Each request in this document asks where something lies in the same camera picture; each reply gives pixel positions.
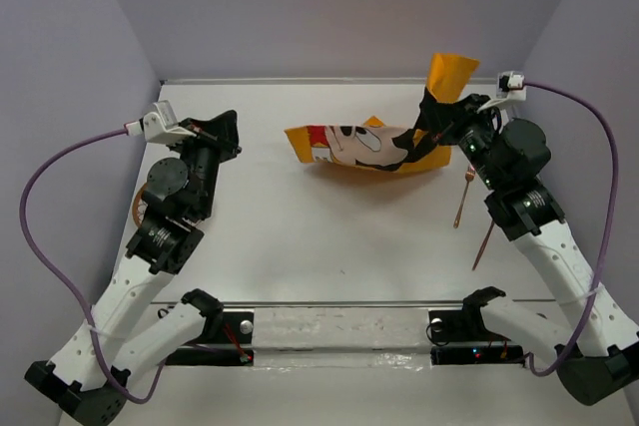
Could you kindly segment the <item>yellow cartoon cloth napkin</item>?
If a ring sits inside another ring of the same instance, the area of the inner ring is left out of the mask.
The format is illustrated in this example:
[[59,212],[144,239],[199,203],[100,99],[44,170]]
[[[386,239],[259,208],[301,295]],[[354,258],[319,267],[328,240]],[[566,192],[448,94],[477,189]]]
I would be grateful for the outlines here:
[[[433,54],[424,97],[444,106],[454,103],[479,65],[459,54]],[[418,174],[446,167],[452,156],[452,148],[436,145],[423,124],[388,126],[375,116],[361,125],[306,125],[288,128],[285,134],[303,164]]]

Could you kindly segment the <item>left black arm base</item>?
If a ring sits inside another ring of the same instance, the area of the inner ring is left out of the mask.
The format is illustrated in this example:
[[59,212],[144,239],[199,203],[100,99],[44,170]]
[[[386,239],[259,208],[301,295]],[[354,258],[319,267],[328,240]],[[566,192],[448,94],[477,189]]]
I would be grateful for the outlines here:
[[202,333],[169,355],[167,366],[250,367],[255,326],[252,310],[224,312],[219,325],[208,321]]

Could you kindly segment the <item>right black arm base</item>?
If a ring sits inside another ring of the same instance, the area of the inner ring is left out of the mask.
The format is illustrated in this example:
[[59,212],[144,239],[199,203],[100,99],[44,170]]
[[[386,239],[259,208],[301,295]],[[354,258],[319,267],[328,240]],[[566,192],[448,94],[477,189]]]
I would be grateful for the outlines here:
[[425,334],[433,366],[525,365],[521,346],[489,332],[462,309],[430,310]]

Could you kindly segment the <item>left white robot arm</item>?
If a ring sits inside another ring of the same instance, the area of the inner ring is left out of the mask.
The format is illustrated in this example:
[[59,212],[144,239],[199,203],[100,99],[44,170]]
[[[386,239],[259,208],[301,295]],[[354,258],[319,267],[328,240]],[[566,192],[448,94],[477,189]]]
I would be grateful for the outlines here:
[[46,161],[25,186],[19,206],[23,235],[45,267],[71,291],[84,320],[50,359],[33,362],[26,381],[81,425],[109,425],[128,403],[145,404],[148,396],[130,391],[149,370],[160,372],[178,348],[209,341],[221,329],[224,307],[200,289],[184,294],[157,323],[132,332],[156,296],[181,272],[204,237],[202,222],[213,213],[221,163],[240,152],[238,114],[225,111],[209,120],[177,120],[171,105],[154,104],[143,118],[108,132],[107,138],[141,136],[163,145],[172,155],[156,161],[147,173],[143,218],[124,256],[95,303],[37,246],[27,222],[27,202],[39,179],[77,143]]

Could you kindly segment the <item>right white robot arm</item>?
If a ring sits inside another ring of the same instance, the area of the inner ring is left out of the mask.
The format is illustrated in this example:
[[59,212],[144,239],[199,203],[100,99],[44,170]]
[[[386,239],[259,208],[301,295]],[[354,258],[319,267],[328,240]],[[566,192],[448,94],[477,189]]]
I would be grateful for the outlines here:
[[541,128],[515,119],[496,129],[496,103],[485,95],[440,103],[426,92],[419,108],[417,127],[439,146],[460,148],[490,191],[485,204],[492,220],[535,268],[569,323],[556,325],[490,286],[444,318],[443,334],[513,341],[587,406],[637,381],[638,325],[607,292],[538,177],[551,158]]

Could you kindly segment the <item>copper fork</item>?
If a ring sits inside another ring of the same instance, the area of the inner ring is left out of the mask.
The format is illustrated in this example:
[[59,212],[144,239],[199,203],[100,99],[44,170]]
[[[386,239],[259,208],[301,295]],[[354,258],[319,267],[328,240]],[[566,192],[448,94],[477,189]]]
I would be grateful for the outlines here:
[[464,209],[464,205],[465,205],[465,201],[467,198],[467,194],[468,194],[468,190],[470,187],[470,184],[473,182],[473,180],[475,179],[475,169],[472,166],[469,166],[468,169],[466,170],[465,174],[464,174],[464,189],[462,192],[462,196],[460,199],[460,203],[454,218],[454,222],[453,222],[453,227],[454,228],[459,228],[460,222],[461,222],[461,218],[463,215],[463,209]]

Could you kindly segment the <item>floral patterned plate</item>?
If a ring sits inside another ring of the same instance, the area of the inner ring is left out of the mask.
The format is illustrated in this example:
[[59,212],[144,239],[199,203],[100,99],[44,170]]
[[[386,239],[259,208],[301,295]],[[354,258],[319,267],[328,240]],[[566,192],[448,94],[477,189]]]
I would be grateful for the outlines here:
[[137,190],[132,205],[131,205],[131,218],[135,227],[139,227],[144,219],[147,204],[143,200],[143,193],[147,187],[147,184],[142,184]]

